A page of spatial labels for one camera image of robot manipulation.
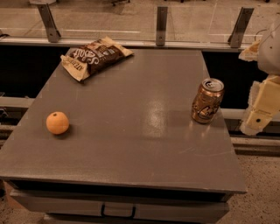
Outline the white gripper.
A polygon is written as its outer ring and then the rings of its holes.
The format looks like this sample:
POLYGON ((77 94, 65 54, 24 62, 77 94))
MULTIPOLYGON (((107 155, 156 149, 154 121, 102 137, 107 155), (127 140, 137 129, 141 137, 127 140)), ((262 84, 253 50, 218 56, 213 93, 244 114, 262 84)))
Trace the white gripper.
POLYGON ((254 136, 269 124, 280 111, 280 17, 271 24, 259 40, 239 54, 244 61, 257 61, 258 68, 269 75, 264 81, 254 81, 249 92, 248 107, 241 119, 243 134, 254 136))

